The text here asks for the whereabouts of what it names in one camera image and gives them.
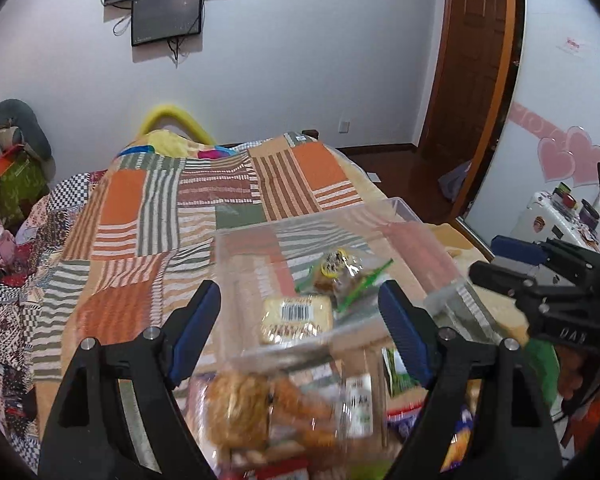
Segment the right hand holding gripper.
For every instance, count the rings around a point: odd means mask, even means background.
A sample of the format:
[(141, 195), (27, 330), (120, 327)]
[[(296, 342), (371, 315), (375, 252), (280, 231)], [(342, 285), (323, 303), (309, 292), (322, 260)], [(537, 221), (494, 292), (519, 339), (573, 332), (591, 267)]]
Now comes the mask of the right hand holding gripper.
[[(567, 401), (568, 406), (575, 410), (585, 406), (585, 400), (600, 399), (600, 390), (597, 391), (596, 396), (593, 396), (594, 385), (590, 385), (588, 391), (584, 390), (582, 376), (586, 359), (600, 358), (600, 353), (588, 353), (565, 346), (556, 346), (555, 352), (559, 362), (557, 390), (562, 400)], [(600, 368), (596, 372), (596, 382), (600, 382)]]

